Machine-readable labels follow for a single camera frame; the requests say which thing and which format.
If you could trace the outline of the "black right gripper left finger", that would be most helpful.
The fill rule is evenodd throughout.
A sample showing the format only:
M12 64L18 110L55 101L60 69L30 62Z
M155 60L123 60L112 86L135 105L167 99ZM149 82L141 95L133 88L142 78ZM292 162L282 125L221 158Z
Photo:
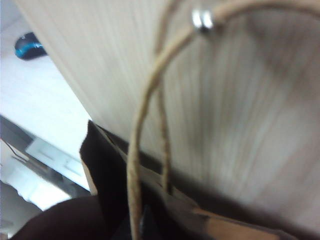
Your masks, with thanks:
M120 239L129 232L129 210L127 207L107 208L107 239Z

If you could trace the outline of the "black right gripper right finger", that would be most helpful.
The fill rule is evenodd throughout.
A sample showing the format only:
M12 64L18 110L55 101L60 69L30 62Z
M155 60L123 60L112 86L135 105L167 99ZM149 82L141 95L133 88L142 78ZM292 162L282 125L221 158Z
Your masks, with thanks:
M140 221L140 235L143 240L152 240L155 232L155 221L151 208L144 206L142 219Z

